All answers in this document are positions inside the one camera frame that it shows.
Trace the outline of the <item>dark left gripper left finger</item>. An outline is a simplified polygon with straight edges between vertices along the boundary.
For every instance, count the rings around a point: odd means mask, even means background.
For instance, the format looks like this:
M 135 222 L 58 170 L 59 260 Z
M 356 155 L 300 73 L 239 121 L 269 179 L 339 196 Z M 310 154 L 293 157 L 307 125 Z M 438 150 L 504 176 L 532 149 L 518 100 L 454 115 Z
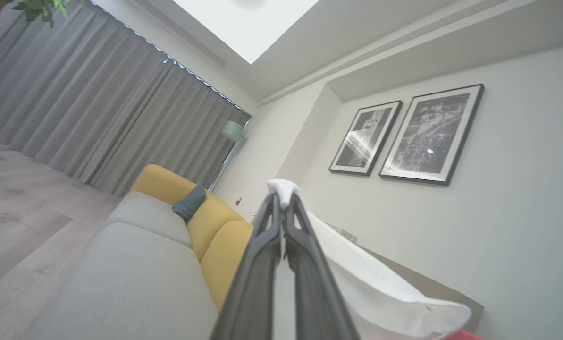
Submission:
M 272 340 L 280 210 L 279 196 L 266 196 L 210 340 Z

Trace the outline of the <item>red shorts with striped trim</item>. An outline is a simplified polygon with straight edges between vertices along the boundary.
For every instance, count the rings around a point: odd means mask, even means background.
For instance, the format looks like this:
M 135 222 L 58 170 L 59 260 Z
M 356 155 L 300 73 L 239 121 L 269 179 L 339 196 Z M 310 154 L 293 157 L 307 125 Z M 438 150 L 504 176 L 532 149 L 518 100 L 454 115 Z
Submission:
M 316 217 L 307 217 L 361 340 L 482 340 L 464 329 L 464 304 L 426 297 Z

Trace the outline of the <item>long yellow sofa back cushion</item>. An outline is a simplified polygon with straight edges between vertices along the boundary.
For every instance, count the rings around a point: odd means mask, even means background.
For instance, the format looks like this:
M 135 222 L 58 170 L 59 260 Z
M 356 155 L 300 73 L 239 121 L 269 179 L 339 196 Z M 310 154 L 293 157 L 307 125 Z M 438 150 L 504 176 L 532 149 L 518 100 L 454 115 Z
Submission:
M 143 168 L 130 191 L 142 192 L 162 202 L 173 204 L 184 199 L 194 187 L 196 184 L 186 178 L 158 164 L 148 164 Z M 186 223 L 193 252 L 199 261 L 203 259 L 218 231 L 232 221 L 247 224 L 223 200 L 206 191 L 204 202 Z

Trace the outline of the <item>small framed black-white picture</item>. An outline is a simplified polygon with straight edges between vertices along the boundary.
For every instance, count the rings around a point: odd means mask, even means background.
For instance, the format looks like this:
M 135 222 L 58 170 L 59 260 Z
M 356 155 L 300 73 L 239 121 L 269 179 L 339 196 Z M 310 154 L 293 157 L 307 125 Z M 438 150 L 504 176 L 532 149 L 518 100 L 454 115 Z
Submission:
M 393 101 L 357 110 L 328 170 L 370 176 L 402 106 Z

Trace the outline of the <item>teal throw pillow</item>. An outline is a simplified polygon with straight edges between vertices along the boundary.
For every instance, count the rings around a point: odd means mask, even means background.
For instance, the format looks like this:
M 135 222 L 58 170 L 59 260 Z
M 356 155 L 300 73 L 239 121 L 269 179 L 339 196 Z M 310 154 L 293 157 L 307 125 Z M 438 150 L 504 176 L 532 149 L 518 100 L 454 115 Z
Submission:
M 174 203 L 172 210 L 185 222 L 188 222 L 197 213 L 204 200 L 206 200 L 206 190 L 202 185 L 197 185 L 184 199 Z

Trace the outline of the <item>short yellow sofa back cushion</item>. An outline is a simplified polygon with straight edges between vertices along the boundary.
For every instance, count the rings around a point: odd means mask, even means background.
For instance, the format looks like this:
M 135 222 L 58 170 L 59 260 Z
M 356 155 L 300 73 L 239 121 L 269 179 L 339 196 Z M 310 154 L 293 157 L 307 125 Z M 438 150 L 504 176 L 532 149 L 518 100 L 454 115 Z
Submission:
M 200 262 L 204 279 L 218 311 L 221 311 L 227 298 L 252 231 L 253 226 L 247 222 L 227 222 L 215 234 Z

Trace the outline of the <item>grey pleated curtain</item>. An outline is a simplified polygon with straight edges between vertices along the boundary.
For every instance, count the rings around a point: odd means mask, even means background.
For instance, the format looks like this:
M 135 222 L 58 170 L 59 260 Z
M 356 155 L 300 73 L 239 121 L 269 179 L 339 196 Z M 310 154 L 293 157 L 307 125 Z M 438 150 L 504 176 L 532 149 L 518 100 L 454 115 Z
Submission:
M 250 116 L 93 2 L 0 12 L 0 144 L 125 195 L 147 164 L 211 187 Z

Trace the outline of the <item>green leafy plant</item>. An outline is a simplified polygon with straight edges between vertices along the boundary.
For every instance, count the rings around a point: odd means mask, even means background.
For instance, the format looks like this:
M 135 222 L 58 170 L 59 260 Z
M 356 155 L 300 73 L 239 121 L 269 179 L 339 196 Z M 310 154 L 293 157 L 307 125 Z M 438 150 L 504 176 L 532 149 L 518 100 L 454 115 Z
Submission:
M 54 28 L 53 14 L 59 11 L 67 18 L 67 6 L 72 0 L 7 0 L 14 4 L 12 9 L 23 13 L 26 22 L 35 22 L 38 19 Z

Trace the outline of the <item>mint shade floor lamp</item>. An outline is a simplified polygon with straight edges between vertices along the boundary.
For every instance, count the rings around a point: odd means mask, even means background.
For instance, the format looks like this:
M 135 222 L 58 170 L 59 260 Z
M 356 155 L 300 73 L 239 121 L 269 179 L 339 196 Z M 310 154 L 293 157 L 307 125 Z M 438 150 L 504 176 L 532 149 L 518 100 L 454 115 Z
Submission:
M 250 120 L 247 120 L 243 125 L 240 125 L 240 123 L 228 120 L 224 124 L 221 134 L 225 136 L 225 138 L 231 140 L 234 144 L 227 157 L 225 157 L 222 166 L 217 172 L 213 182 L 210 184 L 210 187 L 208 188 L 209 191 L 215 192 L 217 190 L 217 187 L 222 181 L 227 168 L 229 168 L 236 155 L 238 155 L 240 149 L 244 144 L 244 141 L 247 139 L 249 123 Z

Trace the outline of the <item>small grey sofa seat cushion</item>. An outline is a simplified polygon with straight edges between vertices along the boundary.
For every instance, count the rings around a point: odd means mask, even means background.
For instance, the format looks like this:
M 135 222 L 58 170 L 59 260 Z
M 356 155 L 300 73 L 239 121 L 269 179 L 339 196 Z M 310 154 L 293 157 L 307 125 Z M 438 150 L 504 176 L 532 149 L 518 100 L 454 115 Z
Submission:
M 143 192 L 132 191 L 122 198 L 105 225 L 116 222 L 142 228 L 192 248 L 186 223 L 173 212 L 173 207 Z

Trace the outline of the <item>large grey sofa seat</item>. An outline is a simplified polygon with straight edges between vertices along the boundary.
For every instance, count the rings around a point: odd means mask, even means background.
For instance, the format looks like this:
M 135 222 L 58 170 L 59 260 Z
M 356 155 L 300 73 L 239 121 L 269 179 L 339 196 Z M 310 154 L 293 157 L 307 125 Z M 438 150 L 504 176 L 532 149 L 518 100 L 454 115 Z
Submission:
M 217 317 L 189 247 L 117 222 L 92 239 L 23 340 L 209 340 Z

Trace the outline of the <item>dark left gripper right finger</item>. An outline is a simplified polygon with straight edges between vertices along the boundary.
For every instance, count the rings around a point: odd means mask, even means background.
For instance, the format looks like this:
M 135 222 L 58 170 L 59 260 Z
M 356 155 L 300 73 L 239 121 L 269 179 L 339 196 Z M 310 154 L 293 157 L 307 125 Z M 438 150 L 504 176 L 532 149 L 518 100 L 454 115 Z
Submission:
M 360 340 L 298 194 L 283 208 L 283 231 L 294 272 L 296 340 Z

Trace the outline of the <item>large framed black-white picture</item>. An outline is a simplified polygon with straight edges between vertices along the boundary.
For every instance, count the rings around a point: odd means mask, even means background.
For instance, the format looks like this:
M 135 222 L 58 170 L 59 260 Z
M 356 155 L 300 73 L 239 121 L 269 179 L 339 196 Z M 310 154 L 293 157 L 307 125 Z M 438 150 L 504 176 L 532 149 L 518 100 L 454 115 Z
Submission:
M 475 84 L 414 96 L 379 176 L 450 185 L 484 90 Z

